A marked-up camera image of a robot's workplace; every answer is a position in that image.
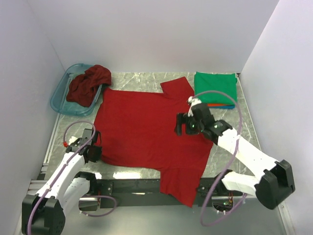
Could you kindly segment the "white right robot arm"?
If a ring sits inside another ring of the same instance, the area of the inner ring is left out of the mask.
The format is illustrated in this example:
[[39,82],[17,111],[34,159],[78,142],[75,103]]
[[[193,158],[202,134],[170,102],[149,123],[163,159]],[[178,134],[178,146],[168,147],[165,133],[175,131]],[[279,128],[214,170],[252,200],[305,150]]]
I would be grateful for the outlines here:
[[268,156],[244,139],[229,123],[215,120],[207,104],[194,101],[187,113],[178,113],[175,133],[188,135],[203,134],[215,145],[233,154],[252,175],[244,175],[229,169],[216,176],[208,194],[219,195],[237,191],[255,196],[267,209],[278,207],[295,191],[292,166],[286,160],[278,161]]

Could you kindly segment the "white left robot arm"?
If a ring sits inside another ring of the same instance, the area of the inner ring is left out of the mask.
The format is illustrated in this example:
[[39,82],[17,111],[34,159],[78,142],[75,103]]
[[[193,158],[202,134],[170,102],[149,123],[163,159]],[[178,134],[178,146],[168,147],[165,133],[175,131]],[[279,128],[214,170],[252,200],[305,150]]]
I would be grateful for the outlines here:
[[100,138],[99,131],[85,129],[82,137],[67,146],[50,179],[35,194],[25,196],[22,201],[22,234],[61,234],[66,213],[82,196],[91,197],[97,193],[95,174],[82,172],[81,168],[88,162],[99,160],[102,149],[95,143]]

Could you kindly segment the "bright red t shirt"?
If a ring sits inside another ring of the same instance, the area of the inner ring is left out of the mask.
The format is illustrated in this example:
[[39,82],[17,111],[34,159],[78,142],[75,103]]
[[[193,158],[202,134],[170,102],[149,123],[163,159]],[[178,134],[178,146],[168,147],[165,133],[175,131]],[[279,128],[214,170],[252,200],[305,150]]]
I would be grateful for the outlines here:
[[94,125],[102,161],[160,172],[160,192],[191,207],[213,143],[202,135],[178,136],[176,116],[194,91],[185,77],[163,82],[161,93],[103,92]]

